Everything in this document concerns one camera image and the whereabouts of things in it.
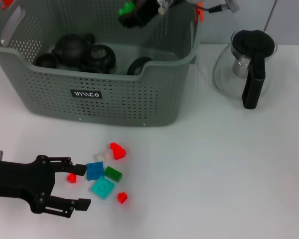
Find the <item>gray plastic basket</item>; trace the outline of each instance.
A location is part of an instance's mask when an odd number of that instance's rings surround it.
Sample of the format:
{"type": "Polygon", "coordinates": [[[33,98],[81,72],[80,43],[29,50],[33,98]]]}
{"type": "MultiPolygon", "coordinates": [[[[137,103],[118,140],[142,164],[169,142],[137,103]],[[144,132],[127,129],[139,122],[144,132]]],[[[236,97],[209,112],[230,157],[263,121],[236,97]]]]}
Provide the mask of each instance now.
{"type": "Polygon", "coordinates": [[[161,126],[178,114],[189,62],[199,45],[194,8],[183,3],[146,27],[127,29],[117,20],[122,0],[14,0],[0,3],[0,65],[26,107],[67,120],[129,126],[161,126]],[[32,65],[68,32],[92,32],[113,48],[115,75],[32,65]],[[141,56],[141,74],[124,75],[141,56]],[[98,91],[102,99],[73,97],[71,90],[98,91]]]}

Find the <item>lego brick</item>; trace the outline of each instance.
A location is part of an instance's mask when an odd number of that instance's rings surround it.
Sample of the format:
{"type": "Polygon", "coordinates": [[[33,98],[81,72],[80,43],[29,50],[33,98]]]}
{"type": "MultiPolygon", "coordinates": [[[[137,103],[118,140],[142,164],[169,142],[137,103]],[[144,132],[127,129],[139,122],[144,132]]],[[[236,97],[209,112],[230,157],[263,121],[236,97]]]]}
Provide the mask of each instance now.
{"type": "Polygon", "coordinates": [[[119,160],[121,158],[124,158],[125,155],[126,155],[125,149],[123,149],[117,143],[110,143],[110,149],[112,150],[113,157],[114,157],[115,160],[119,160]]]}
{"type": "Polygon", "coordinates": [[[123,204],[127,198],[128,198],[128,196],[125,192],[121,192],[118,194],[118,201],[120,204],[123,204]]]}
{"type": "Polygon", "coordinates": [[[104,176],[103,162],[88,163],[86,165],[86,178],[88,181],[97,180],[104,176]]]}
{"type": "Polygon", "coordinates": [[[14,0],[3,0],[3,2],[5,3],[6,7],[10,7],[14,0]]]}
{"type": "Polygon", "coordinates": [[[73,173],[69,173],[66,179],[69,183],[76,183],[76,175],[73,173]]]}
{"type": "Polygon", "coordinates": [[[105,179],[104,176],[101,176],[98,181],[93,185],[91,191],[95,193],[102,199],[106,199],[110,193],[114,190],[115,185],[114,183],[110,182],[109,180],[105,179]]]}
{"type": "Polygon", "coordinates": [[[115,182],[119,182],[122,178],[122,173],[111,167],[107,167],[104,174],[115,182]]]}
{"type": "Polygon", "coordinates": [[[135,4],[131,2],[125,2],[124,8],[119,9],[119,16],[123,16],[124,14],[132,13],[135,9],[135,4]]]}

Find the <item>white surface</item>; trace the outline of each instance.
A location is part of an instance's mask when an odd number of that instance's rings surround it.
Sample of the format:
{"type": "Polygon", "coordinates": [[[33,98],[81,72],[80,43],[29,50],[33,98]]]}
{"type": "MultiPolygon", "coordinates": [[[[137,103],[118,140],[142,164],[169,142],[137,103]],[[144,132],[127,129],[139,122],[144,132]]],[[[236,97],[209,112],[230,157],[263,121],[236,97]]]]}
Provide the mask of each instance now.
{"type": "Polygon", "coordinates": [[[22,200],[0,198],[0,239],[299,239],[299,46],[280,46],[276,81],[248,111],[211,84],[224,45],[202,45],[191,66],[183,106],[167,127],[71,122],[28,112],[0,68],[3,159],[39,154],[93,162],[112,141],[129,156],[109,199],[58,173],[54,196],[90,198],[70,219],[36,215],[22,200]],[[116,194],[126,191],[124,205],[116,194]]]}

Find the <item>green object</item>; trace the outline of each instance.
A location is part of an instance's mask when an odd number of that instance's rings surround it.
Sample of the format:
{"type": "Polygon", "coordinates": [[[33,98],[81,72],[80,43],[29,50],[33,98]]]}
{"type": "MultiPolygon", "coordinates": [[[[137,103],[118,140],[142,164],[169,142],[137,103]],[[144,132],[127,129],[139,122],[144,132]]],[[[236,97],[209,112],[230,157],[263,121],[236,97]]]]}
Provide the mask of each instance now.
{"type": "Polygon", "coordinates": [[[105,169],[104,175],[107,176],[108,178],[112,179],[115,182],[119,182],[120,179],[122,178],[122,173],[119,172],[118,170],[115,170],[114,168],[107,167],[105,169]]]}
{"type": "Polygon", "coordinates": [[[125,14],[129,14],[134,11],[135,4],[133,2],[126,2],[124,4],[124,8],[119,9],[119,16],[123,16],[125,14]]]}

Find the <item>black wheel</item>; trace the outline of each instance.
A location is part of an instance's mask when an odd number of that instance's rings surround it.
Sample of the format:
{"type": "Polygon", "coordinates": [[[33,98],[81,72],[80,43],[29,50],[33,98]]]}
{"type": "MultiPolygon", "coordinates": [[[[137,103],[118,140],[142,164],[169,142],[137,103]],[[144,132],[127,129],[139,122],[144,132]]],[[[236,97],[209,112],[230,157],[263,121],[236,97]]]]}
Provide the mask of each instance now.
{"type": "Polygon", "coordinates": [[[82,57],[87,49],[88,45],[80,35],[68,33],[58,40],[52,53],[62,65],[77,67],[82,63],[82,57]]]}
{"type": "Polygon", "coordinates": [[[46,53],[36,58],[34,65],[45,68],[57,68],[58,60],[52,53],[46,53]]]}
{"type": "Polygon", "coordinates": [[[100,67],[110,73],[116,66],[115,53],[105,45],[92,46],[85,52],[83,64],[86,67],[100,67]]]}
{"type": "Polygon", "coordinates": [[[134,76],[134,75],[138,75],[142,72],[144,65],[148,62],[148,61],[152,61],[151,58],[144,56],[144,57],[140,57],[138,59],[136,59],[135,61],[133,61],[133,63],[130,65],[129,69],[128,69],[128,76],[134,76]]]}

